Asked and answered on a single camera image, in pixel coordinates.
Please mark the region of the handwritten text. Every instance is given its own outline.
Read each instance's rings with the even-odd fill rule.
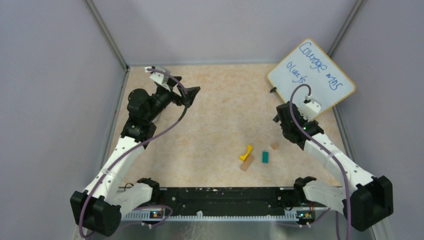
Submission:
[[[329,79],[328,85],[330,86],[331,90],[335,91],[338,86],[343,86],[343,83],[337,81],[337,78],[335,76],[331,76],[331,73],[325,76]]]
[[[295,67],[296,65],[293,64],[293,62],[289,62],[287,63],[287,69],[290,73],[292,73],[294,76],[296,76],[297,79],[293,79],[292,82],[293,83],[301,83],[303,84],[306,81],[306,78],[308,76],[302,76],[301,73],[299,72],[299,70],[297,70]]]
[[[320,70],[326,70],[327,65],[323,64],[323,62],[312,53],[312,50],[308,47],[311,45],[312,43],[307,41],[299,47],[299,50],[303,53],[303,55],[309,58],[310,62],[312,63],[310,68],[316,69],[318,73],[321,73]]]

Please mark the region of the beige speckled tabletop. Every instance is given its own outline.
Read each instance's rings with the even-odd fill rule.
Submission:
[[[283,103],[267,74],[275,64],[169,66],[171,74],[182,76],[185,87],[200,86],[194,104],[174,129],[152,141],[134,162],[124,183],[152,178],[162,187],[284,187],[298,177],[313,176],[339,186],[313,157],[290,143],[273,122],[276,106]],[[132,67],[118,115],[112,146],[127,121],[128,95],[137,88],[149,94],[156,86],[143,67]],[[183,107],[172,103],[156,122],[156,134],[173,124]],[[344,150],[332,110],[317,120],[336,146]],[[271,144],[279,142],[272,150]],[[246,172],[239,159],[253,146],[255,160]],[[269,163],[262,163],[262,151]]]

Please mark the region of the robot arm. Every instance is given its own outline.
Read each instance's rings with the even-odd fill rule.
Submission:
[[[151,73],[150,78],[157,85],[156,93],[149,95],[144,89],[139,88],[129,94],[127,105],[129,118],[113,153],[84,191],[75,191],[70,198],[75,223],[79,224],[83,205],[89,194],[92,194],[83,214],[82,226],[107,237],[117,230],[122,217],[139,205],[150,201],[154,189],[159,188],[156,182],[145,179],[129,190],[117,193],[134,160],[145,151],[149,143],[143,146],[140,144],[153,137],[156,130],[153,122],[170,103],[177,106],[184,105],[184,115],[200,90],[200,87],[191,87],[184,91],[177,86],[180,96],[173,92],[176,82],[169,81],[169,77],[157,71],[169,73],[164,68],[154,66],[146,68],[146,72]],[[182,79],[178,76],[175,78],[178,81]]]
[[[304,102],[306,109],[310,99]],[[303,202],[318,202],[328,206],[335,211],[342,213],[347,217],[346,191],[344,186],[344,176],[339,166],[332,159],[335,156],[347,176],[350,202],[352,226],[365,231],[372,225],[393,213],[393,187],[392,183],[385,176],[379,178],[359,167],[348,156],[346,156],[336,145],[328,138],[318,122],[304,119],[308,113],[300,113],[297,106],[293,104],[293,113],[297,122],[303,130],[307,132],[314,140],[325,146],[331,154],[325,152],[315,142],[308,139],[295,125],[290,114],[290,103],[287,102],[276,108],[277,116],[274,118],[276,123],[281,121],[283,136],[290,142],[297,144],[303,151],[314,156],[318,161],[342,184],[342,187],[330,186],[314,177],[298,178],[295,181],[294,188],[299,192]]]

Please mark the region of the grey wall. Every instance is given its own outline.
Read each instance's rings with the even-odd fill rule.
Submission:
[[[94,0],[129,65],[279,62],[325,51],[356,0]]]
[[[123,69],[82,0],[0,1],[0,235],[69,239]]]
[[[368,1],[334,61],[356,83],[340,103],[356,160],[393,183],[398,239],[423,239],[424,1]]]

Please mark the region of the whiteboard wooden frame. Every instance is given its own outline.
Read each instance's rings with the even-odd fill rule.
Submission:
[[[321,53],[326,57],[326,59],[325,60],[329,60],[329,62],[331,62],[335,67],[336,67],[336,69],[338,70],[338,71],[340,71],[340,73],[341,74],[343,74],[343,76],[352,84],[352,86],[353,86],[353,89],[352,89],[352,91],[350,91],[349,93],[347,93],[346,95],[344,95],[343,97],[341,97],[340,99],[337,99],[335,102],[333,101],[333,103],[331,103],[327,108],[325,108],[325,109],[321,109],[320,110],[320,112],[318,113],[318,114],[316,114],[316,115],[314,115],[314,116],[312,116],[312,117],[310,117],[309,119],[310,120],[313,120],[313,119],[315,119],[316,117],[318,117],[318,116],[320,116],[322,113],[324,113],[325,111],[327,111],[328,109],[331,109],[332,107],[334,107],[336,104],[338,104],[338,103],[340,103],[342,100],[344,100],[345,98],[347,98],[349,95],[351,95],[353,92],[355,92],[355,90],[356,90],[356,85],[355,85],[355,83],[346,75],[346,73],[344,72],[344,71],[342,71],[341,69],[340,69],[340,67],[321,49],[321,47],[312,39],[312,38],[306,38],[305,40],[303,40],[299,45],[297,45],[286,57],[284,57],[283,58],[283,60],[281,60],[279,63],[278,63],[278,65],[274,68],[274,69],[272,69],[269,73],[268,73],[268,75],[267,75],[267,78],[268,78],[268,81],[269,81],[269,83],[272,85],[272,87],[276,87],[276,84],[274,84],[274,82],[270,79],[270,74],[273,72],[273,71],[275,71],[277,68],[281,68],[281,64],[288,58],[288,57],[290,57],[302,44],[304,44],[304,43],[306,43],[307,41],[311,41],[314,45],[315,45],[315,47],[317,47],[320,51],[321,51]],[[319,94],[317,94],[317,92],[315,91],[314,92],[314,88],[313,88],[313,86],[311,86],[312,87],[312,98],[313,99],[315,99],[315,100],[317,100],[317,102],[319,103],[320,102],[320,96],[319,96]],[[276,92],[277,92],[277,94],[279,95],[279,97],[283,100],[283,102],[287,102],[289,99],[290,99],[290,96],[287,96],[287,100],[283,97],[283,95],[280,93],[280,91],[279,91],[279,88],[277,87],[276,88]],[[306,96],[306,94],[307,94],[307,89],[306,88],[301,88],[301,89],[299,89],[298,90],[298,93],[296,94],[296,96],[295,96],[295,98],[293,99],[293,103],[294,104],[296,104],[297,105],[297,107],[299,108],[299,111],[302,113],[303,111],[302,111],[302,108],[304,108],[305,107],[305,105],[304,104],[302,104],[302,102],[303,102],[303,100],[304,100],[304,97]]]

